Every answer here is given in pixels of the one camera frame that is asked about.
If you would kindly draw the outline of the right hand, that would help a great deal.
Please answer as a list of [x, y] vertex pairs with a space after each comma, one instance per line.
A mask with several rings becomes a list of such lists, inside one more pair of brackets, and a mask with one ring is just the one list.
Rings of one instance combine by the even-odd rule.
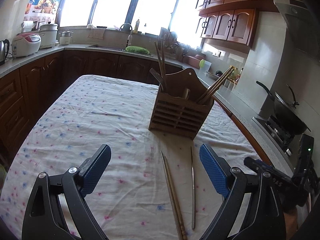
[[286, 226], [286, 239], [289, 240], [293, 237], [298, 229], [298, 212], [297, 208], [285, 212], [285, 226]]

